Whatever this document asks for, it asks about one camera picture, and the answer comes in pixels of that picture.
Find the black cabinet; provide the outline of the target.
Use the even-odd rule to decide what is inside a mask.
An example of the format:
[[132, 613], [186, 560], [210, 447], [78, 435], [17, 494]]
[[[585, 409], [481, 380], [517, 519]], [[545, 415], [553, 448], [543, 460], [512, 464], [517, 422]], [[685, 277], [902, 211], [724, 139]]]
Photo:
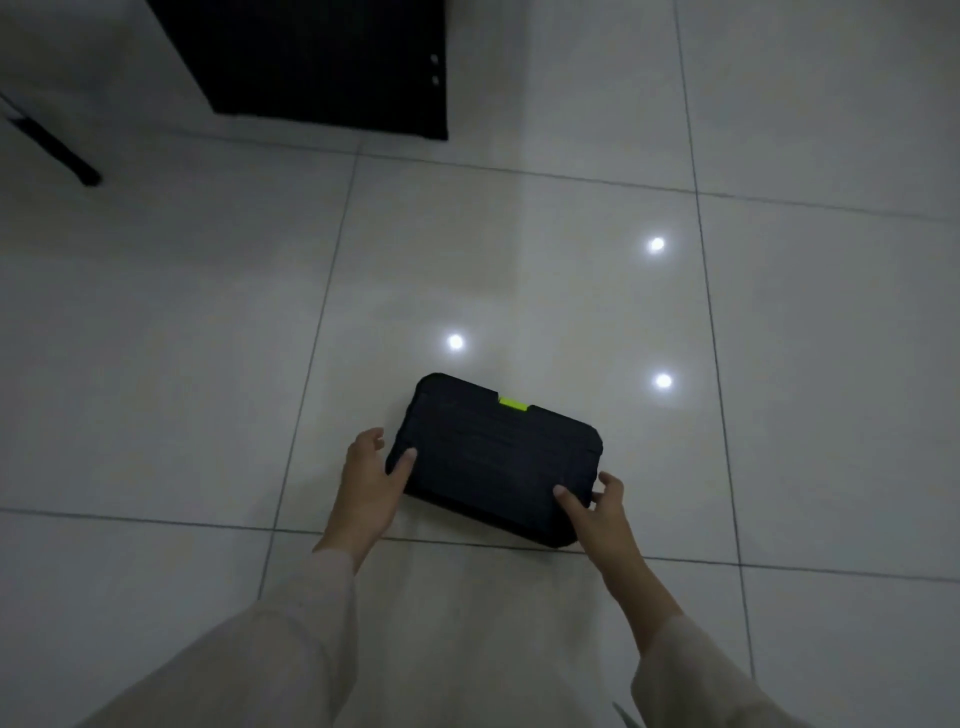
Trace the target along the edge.
[[146, 0], [212, 111], [447, 141], [446, 0]]

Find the person's left hand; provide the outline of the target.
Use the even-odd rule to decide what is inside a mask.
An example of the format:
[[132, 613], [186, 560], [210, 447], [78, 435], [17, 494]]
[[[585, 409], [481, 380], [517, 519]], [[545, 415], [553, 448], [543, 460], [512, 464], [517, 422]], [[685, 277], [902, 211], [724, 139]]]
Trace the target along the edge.
[[340, 484], [314, 552], [338, 552], [357, 575], [397, 515], [404, 490], [393, 490], [381, 451], [384, 428], [360, 432], [346, 450]]

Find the person's right forearm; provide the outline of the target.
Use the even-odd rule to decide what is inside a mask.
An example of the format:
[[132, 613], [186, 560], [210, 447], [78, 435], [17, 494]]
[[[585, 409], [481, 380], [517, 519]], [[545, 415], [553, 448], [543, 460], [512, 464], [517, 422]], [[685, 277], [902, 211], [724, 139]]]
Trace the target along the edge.
[[604, 572], [640, 654], [630, 694], [645, 728], [811, 728], [685, 615], [643, 560]]

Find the person's right hand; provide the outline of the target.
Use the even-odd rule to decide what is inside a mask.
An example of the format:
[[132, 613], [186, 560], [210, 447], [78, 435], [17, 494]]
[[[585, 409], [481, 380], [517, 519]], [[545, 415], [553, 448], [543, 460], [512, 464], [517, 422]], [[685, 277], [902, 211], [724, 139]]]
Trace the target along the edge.
[[589, 524], [572, 527], [611, 596], [625, 606], [643, 595], [648, 569], [623, 506], [623, 482], [604, 470], [598, 480], [602, 489], [590, 494]]

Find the black furniture leg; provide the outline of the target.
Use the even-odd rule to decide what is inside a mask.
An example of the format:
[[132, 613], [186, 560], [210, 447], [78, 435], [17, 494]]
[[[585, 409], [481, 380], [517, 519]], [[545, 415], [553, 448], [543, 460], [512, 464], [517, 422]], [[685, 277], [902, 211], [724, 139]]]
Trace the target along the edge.
[[68, 169], [84, 187], [98, 188], [102, 185], [103, 177], [94, 167], [2, 92], [0, 116], [45, 154]]

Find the person's left forearm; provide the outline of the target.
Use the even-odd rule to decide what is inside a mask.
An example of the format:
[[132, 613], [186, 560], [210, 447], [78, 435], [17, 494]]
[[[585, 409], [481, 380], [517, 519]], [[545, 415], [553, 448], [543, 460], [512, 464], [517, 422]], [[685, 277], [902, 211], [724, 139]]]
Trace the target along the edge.
[[332, 728], [357, 643], [354, 560], [319, 550], [77, 728]]

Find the black tool case green latch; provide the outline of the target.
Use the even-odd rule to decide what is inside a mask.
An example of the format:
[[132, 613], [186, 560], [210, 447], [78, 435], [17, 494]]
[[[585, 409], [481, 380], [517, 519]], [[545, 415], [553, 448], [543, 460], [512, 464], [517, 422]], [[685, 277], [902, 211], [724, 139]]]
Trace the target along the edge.
[[553, 488], [590, 506], [604, 443], [585, 422], [432, 372], [415, 385], [387, 473], [411, 449], [406, 495], [558, 550], [577, 538]]

